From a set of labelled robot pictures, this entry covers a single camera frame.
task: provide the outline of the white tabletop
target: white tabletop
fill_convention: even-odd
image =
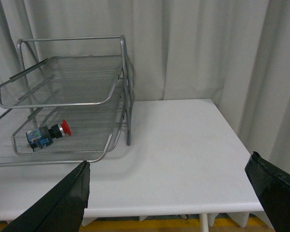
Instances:
[[[132,144],[91,164],[84,217],[262,211],[249,153],[211,100],[139,101]],[[0,220],[33,205],[77,165],[0,168]]]

